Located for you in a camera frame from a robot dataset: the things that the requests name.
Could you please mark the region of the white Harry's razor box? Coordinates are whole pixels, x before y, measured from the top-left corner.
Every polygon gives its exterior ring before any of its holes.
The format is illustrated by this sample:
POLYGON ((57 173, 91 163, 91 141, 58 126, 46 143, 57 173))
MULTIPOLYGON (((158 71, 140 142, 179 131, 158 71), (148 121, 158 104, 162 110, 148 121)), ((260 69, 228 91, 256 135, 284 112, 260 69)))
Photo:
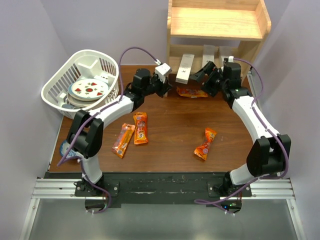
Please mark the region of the white Harry's razor box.
POLYGON ((189 54, 189 53, 185 53, 182 55, 180 65, 176 74, 176 79, 175 79, 177 83, 185 84, 185 85, 188 84, 194 57, 195 57, 194 54, 189 54))

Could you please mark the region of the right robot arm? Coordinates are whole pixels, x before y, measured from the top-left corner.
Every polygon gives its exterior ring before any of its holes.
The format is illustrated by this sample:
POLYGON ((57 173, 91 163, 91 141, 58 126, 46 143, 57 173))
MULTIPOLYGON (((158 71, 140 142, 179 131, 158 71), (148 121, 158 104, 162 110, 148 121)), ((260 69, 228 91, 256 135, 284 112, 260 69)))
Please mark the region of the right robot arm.
POLYGON ((235 196, 241 186, 258 178, 274 177, 277 173, 285 176, 291 149, 290 137, 272 127, 258 108, 257 98, 242 86, 241 71, 239 63, 226 59, 221 68, 209 61, 189 77, 201 83, 201 90, 212 97, 222 93, 225 102, 239 116, 251 136, 253 145, 246 163, 227 172, 218 189, 230 197, 235 196))

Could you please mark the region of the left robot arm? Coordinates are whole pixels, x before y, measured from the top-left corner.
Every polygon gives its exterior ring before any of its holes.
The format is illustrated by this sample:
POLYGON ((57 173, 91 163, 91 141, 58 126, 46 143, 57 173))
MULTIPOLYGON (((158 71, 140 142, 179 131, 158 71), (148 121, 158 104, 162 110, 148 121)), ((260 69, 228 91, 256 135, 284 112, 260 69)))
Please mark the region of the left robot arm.
POLYGON ((132 82, 111 103, 89 112, 79 110, 76 113, 66 141, 60 146, 63 156, 59 163, 73 159, 80 163, 82 178, 76 186, 81 191, 92 196, 107 194, 98 159, 104 129, 120 117, 137 110, 146 96, 157 94, 163 97, 171 89, 171 72, 167 64, 157 66, 153 73, 146 68, 139 68, 132 82))

